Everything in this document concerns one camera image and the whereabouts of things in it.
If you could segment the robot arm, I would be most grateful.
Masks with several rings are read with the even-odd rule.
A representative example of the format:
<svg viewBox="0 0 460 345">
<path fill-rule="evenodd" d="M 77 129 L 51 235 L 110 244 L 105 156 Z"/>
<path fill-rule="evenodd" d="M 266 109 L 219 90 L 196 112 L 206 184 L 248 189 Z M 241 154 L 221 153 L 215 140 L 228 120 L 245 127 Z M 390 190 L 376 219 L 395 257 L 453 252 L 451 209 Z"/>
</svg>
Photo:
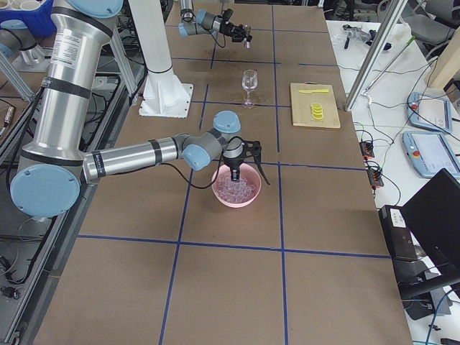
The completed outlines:
<svg viewBox="0 0 460 345">
<path fill-rule="evenodd" d="M 252 43 L 251 27 L 249 25 L 235 25 L 230 19 L 234 11 L 225 9 L 220 14 L 211 13 L 205 9 L 194 11 L 192 1 L 179 1 L 180 23 L 178 30 L 181 36 L 213 35 L 220 33 L 230 37 L 232 42 L 243 42 L 246 48 Z"/>
<path fill-rule="evenodd" d="M 146 84 L 139 114 L 185 118 L 193 85 L 181 83 L 173 64 L 160 1 L 128 1 L 144 58 Z M 252 41 L 249 25 L 231 22 L 232 9 L 213 14 L 194 11 L 193 1 L 179 1 L 182 36 L 215 34 L 232 42 Z M 93 84 L 101 49 L 116 39 L 118 16 L 124 1 L 53 1 L 51 19 L 57 32 L 47 76 L 34 100 L 39 105 L 34 136 L 21 147 L 17 172 L 6 173 L 6 186 L 19 211 L 51 218 L 77 201 L 81 180 L 91 183 L 110 175 L 165 165 L 184 159 L 195 171 L 221 158 L 231 180 L 239 181 L 248 144 L 239 138 L 241 124 L 233 111 L 220 111 L 205 134 L 176 134 L 143 144 L 89 152 L 106 116 L 97 113 Z"/>
</svg>

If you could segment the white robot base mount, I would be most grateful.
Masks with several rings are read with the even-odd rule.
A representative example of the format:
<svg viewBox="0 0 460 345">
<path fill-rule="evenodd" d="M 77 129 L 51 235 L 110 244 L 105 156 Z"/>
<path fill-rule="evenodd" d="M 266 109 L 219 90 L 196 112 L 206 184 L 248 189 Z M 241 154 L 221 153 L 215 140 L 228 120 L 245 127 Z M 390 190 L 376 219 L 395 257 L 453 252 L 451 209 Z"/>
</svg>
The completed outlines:
<svg viewBox="0 0 460 345">
<path fill-rule="evenodd" d="M 131 0 L 129 6 L 148 72 L 139 114 L 184 119 L 193 85 L 181 83 L 173 70 L 160 2 Z"/>
</svg>

